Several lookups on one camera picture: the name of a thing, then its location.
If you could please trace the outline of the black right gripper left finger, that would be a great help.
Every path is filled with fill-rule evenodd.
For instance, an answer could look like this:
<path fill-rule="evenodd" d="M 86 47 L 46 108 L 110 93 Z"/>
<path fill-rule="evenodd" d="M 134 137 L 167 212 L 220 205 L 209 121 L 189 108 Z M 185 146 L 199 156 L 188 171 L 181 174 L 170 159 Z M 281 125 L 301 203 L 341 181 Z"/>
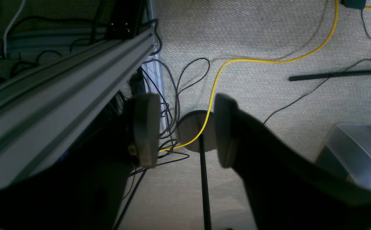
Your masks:
<path fill-rule="evenodd" d="M 127 149 L 136 166 L 150 169 L 157 164 L 160 109 L 159 96 L 151 93 L 132 97 L 125 104 Z"/>

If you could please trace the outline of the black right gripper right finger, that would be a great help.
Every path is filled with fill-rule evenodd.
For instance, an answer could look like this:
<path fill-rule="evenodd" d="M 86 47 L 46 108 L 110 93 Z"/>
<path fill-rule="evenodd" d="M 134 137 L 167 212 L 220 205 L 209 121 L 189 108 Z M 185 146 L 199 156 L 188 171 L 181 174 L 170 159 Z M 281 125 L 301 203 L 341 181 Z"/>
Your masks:
<path fill-rule="evenodd" d="M 304 159 L 225 94 L 214 103 L 219 161 L 242 179 L 259 230 L 370 230 L 371 190 Z"/>

